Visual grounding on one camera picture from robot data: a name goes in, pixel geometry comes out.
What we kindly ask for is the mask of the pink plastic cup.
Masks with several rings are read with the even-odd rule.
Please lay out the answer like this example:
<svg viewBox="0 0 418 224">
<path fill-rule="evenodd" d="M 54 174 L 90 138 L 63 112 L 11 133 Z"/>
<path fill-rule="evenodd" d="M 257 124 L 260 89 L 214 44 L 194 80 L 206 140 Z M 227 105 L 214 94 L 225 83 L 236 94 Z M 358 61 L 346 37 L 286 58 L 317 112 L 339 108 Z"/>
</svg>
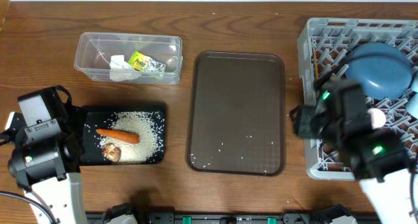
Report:
<svg viewBox="0 0 418 224">
<path fill-rule="evenodd" d="M 367 113 L 371 117 L 373 129 L 382 128 L 385 125 L 387 119 L 385 113 L 382 110 L 378 108 L 369 108 Z"/>
</svg>

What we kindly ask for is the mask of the wooden chopstick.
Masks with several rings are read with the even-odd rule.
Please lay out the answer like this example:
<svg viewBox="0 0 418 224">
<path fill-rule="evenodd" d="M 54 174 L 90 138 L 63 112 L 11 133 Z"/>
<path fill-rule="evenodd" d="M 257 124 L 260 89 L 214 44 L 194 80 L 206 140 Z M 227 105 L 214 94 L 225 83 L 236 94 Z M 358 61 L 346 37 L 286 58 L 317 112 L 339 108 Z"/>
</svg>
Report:
<svg viewBox="0 0 418 224">
<path fill-rule="evenodd" d="M 313 52 L 315 79 L 318 80 L 319 77 L 320 77 L 320 75 L 319 75 L 319 68 L 318 68 L 318 62 L 317 62 L 317 56 L 316 56 L 316 49 L 315 49 L 315 47 L 312 48 L 312 52 Z"/>
</svg>

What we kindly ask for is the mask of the dark blue large bowl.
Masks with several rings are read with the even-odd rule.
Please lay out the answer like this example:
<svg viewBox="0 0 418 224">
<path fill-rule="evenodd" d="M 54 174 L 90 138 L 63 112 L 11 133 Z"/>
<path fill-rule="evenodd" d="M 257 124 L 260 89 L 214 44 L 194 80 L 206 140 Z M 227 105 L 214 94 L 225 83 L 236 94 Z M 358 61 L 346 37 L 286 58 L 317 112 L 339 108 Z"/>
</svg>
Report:
<svg viewBox="0 0 418 224">
<path fill-rule="evenodd" d="M 366 96 L 396 99 L 408 90 L 413 70 L 406 55 L 397 48 L 369 42 L 352 50 L 345 58 L 346 78 L 354 79 Z"/>
</svg>

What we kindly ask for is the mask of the brown food scrap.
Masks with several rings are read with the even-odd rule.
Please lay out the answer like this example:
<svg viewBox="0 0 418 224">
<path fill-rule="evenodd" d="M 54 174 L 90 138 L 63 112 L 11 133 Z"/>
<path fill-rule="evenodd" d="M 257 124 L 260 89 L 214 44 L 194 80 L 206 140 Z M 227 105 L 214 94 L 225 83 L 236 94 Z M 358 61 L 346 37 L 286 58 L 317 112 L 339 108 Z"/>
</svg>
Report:
<svg viewBox="0 0 418 224">
<path fill-rule="evenodd" d="M 118 162 L 121 157 L 121 150 L 113 143 L 109 143 L 102 147 L 102 155 L 111 162 Z"/>
</svg>

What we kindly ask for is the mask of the light blue small bowl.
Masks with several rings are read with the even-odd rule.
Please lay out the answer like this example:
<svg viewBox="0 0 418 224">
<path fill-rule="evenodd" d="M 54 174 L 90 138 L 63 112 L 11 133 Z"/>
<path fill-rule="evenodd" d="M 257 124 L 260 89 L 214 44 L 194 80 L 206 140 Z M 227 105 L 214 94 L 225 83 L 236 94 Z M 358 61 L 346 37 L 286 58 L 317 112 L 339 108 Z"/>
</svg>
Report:
<svg viewBox="0 0 418 224">
<path fill-rule="evenodd" d="M 418 93 L 407 102 L 405 108 L 409 115 L 418 118 Z"/>
</svg>

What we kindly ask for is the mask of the orange carrot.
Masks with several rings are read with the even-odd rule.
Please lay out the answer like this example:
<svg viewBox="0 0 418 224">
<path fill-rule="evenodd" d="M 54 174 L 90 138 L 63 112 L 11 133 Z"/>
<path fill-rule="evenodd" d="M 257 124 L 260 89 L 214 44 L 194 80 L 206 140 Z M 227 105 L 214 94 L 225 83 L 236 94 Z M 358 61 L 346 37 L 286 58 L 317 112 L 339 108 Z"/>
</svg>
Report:
<svg viewBox="0 0 418 224">
<path fill-rule="evenodd" d="M 97 129 L 96 133 L 101 136 L 107 136 L 122 142 L 129 144 L 137 144 L 140 142 L 140 137 L 134 133 L 125 131 L 113 130 L 113 129 Z"/>
</svg>

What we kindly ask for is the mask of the white tissue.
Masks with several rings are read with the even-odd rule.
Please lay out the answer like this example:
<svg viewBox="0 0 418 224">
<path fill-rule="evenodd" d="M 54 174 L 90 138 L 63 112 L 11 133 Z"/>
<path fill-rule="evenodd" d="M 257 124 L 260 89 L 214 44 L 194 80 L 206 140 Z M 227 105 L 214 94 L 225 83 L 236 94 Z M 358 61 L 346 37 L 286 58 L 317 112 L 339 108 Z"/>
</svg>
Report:
<svg viewBox="0 0 418 224">
<path fill-rule="evenodd" d="M 110 74 L 109 78 L 114 82 L 122 82 L 125 80 L 134 80 L 140 76 L 128 62 L 125 61 L 124 55 L 114 55 L 110 58 Z"/>
</svg>

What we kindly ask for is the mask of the pile of white rice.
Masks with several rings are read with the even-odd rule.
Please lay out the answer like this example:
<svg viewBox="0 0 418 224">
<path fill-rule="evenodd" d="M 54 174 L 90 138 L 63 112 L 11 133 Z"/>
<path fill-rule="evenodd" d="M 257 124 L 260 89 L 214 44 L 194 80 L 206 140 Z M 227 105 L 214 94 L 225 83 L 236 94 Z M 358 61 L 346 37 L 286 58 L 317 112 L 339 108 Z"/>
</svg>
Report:
<svg viewBox="0 0 418 224">
<path fill-rule="evenodd" d="M 129 144 L 96 133 L 97 129 L 113 129 L 134 133 L 137 144 Z M 113 143 L 121 150 L 118 162 L 102 155 L 102 147 Z M 83 165 L 151 165 L 162 161 L 165 150 L 165 113 L 163 111 L 92 112 L 84 124 Z"/>
</svg>

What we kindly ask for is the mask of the green foil snack wrapper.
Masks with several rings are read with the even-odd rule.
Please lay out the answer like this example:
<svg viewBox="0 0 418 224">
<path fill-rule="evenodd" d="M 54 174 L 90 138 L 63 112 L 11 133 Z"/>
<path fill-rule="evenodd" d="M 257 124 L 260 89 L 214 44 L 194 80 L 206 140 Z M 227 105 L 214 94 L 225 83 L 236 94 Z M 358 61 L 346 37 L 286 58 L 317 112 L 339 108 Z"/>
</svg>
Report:
<svg viewBox="0 0 418 224">
<path fill-rule="evenodd" d="M 128 64 L 136 71 L 142 72 L 165 72 L 166 65 L 160 63 L 150 56 L 135 51 L 128 60 Z"/>
</svg>

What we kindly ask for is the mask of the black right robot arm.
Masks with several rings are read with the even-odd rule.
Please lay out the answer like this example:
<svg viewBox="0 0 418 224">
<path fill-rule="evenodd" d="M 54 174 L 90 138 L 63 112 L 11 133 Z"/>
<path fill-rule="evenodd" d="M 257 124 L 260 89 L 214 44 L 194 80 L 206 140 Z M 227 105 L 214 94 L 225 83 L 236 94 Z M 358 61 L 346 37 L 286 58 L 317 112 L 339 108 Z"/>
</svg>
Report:
<svg viewBox="0 0 418 224">
<path fill-rule="evenodd" d="M 350 168 L 382 223 L 416 223 L 417 165 L 400 137 L 375 128 L 361 85 L 346 78 L 321 78 L 314 106 L 290 111 L 294 134 L 322 140 Z"/>
</svg>

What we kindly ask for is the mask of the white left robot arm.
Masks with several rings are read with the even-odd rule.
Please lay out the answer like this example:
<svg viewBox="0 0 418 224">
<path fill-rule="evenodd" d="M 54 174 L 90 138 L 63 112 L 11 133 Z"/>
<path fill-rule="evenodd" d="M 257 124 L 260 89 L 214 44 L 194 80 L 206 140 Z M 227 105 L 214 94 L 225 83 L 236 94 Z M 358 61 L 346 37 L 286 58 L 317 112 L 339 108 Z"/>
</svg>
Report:
<svg viewBox="0 0 418 224">
<path fill-rule="evenodd" d="M 1 195 L 28 202 L 38 223 L 87 223 L 80 175 L 87 112 L 60 92 L 69 94 L 53 86 L 18 97 L 21 110 L 10 114 L 1 144 L 14 145 L 8 171 L 24 194 Z"/>
</svg>

